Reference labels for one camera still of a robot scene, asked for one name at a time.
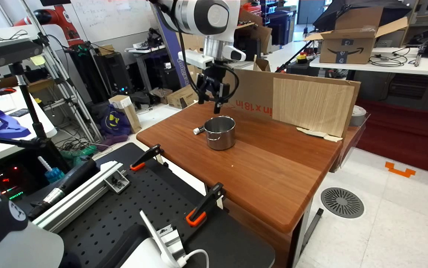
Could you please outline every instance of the metal pot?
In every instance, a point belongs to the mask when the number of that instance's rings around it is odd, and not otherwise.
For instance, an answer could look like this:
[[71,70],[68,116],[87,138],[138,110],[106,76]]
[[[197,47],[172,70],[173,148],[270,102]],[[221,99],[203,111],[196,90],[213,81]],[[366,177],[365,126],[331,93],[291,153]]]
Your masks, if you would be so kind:
[[234,120],[228,116],[210,117],[203,123],[203,131],[212,150],[225,150],[234,144]]

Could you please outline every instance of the wooden table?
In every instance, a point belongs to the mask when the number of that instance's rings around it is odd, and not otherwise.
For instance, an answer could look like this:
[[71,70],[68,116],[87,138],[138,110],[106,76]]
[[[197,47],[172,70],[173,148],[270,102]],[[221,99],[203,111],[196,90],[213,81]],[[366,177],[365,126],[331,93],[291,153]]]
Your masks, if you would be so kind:
[[139,132],[138,140],[160,144],[167,159],[209,186],[222,183],[231,202],[274,230],[291,233],[341,143],[228,107],[221,111],[236,120],[236,143],[228,150],[210,150],[205,134],[193,134],[212,116],[212,104],[190,105]]

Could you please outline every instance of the floor drain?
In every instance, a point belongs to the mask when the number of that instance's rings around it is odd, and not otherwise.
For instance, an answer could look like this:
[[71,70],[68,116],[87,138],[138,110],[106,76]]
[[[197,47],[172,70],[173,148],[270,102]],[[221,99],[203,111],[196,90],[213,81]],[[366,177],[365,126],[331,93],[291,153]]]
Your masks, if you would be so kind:
[[320,202],[326,210],[340,217],[353,218],[364,212],[362,201],[355,193],[340,187],[322,190]]

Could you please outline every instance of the wooden board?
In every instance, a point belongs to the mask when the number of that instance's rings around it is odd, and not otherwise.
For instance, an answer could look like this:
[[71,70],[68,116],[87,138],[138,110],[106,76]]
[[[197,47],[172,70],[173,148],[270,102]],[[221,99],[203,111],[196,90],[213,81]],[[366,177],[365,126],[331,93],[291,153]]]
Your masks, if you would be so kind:
[[273,78],[271,117],[343,137],[359,86],[326,78]]
[[215,151],[193,128],[212,116],[212,102],[194,104],[141,131],[136,137],[160,144],[167,159],[212,186],[265,224],[288,233],[301,217],[340,143],[298,132],[292,125],[224,107],[236,120],[234,147]]

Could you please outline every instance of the floor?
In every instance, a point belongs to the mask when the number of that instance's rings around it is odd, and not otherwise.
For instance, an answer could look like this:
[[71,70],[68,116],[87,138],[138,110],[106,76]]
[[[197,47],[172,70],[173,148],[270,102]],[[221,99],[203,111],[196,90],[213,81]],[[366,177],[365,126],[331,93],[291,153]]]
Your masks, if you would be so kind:
[[[267,55],[271,70],[301,46],[303,41],[292,41]],[[160,104],[151,110],[142,108],[138,116],[141,125],[148,126],[176,111],[178,108]],[[428,171],[392,160],[396,168],[416,171],[405,178],[386,171],[386,160],[390,159],[352,148],[343,165],[325,175],[313,196],[310,217],[322,207],[319,195],[326,187],[353,192],[364,202],[364,214],[343,218],[323,210],[297,266],[428,266]],[[176,168],[175,172],[197,190],[203,190],[202,183],[182,169]]]

